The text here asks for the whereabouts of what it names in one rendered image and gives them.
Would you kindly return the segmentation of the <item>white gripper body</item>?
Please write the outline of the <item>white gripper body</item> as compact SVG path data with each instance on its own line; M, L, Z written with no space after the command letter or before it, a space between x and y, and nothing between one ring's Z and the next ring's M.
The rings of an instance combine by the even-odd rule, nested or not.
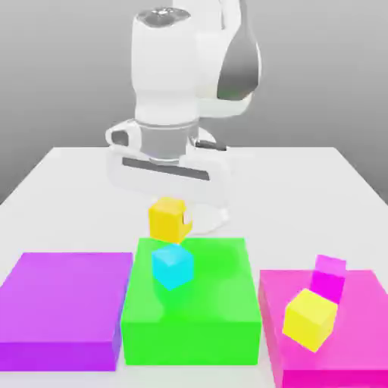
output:
M230 168L222 153L189 147L178 164L160 164L122 146L106 149L109 180L121 189L192 202L227 202Z

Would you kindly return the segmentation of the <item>small orange cube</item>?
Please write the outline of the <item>small orange cube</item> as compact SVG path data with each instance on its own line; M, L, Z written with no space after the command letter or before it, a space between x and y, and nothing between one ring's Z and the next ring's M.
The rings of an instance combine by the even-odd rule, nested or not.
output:
M149 208L150 237L180 244L192 230L192 220L185 222L186 203L182 199L161 197Z

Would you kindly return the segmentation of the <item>small cyan cube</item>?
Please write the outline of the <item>small cyan cube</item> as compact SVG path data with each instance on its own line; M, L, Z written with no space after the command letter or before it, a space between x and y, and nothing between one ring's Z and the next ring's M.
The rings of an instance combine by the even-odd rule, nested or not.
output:
M152 252L152 275L171 291L194 278L194 257L181 245L170 244Z

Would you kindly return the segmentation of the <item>small magenta cube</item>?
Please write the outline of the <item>small magenta cube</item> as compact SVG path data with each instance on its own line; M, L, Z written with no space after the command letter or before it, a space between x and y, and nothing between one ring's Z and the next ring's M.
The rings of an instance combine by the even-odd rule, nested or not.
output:
M336 304L340 303L346 279L346 260L318 255L309 289Z

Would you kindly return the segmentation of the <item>small yellow cube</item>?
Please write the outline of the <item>small yellow cube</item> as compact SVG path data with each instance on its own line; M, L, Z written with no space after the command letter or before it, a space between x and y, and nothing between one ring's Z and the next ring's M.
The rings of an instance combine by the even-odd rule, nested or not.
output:
M287 305L282 333L311 352L317 352L333 332L338 305L302 289Z

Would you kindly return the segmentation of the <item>large green box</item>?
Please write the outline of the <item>large green box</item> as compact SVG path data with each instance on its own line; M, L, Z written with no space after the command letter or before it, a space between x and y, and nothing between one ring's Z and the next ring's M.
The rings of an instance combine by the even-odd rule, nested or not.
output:
M121 317L127 365L256 365L261 314L246 241L188 238L194 278L167 290L152 275L152 252L139 239Z

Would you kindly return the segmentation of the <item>large purple box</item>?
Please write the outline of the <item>large purple box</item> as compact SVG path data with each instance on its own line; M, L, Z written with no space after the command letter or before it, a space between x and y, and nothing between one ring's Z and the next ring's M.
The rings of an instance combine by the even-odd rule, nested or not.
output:
M0 286L0 371L115 371L130 252L26 252Z

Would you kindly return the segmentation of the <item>large pink box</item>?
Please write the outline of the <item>large pink box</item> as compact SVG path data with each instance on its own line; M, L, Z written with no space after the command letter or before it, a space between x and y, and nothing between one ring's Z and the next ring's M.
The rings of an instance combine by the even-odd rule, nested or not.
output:
M276 388L388 388L388 294L373 271L349 271L334 329L317 352L282 333L308 270L262 270L258 301Z

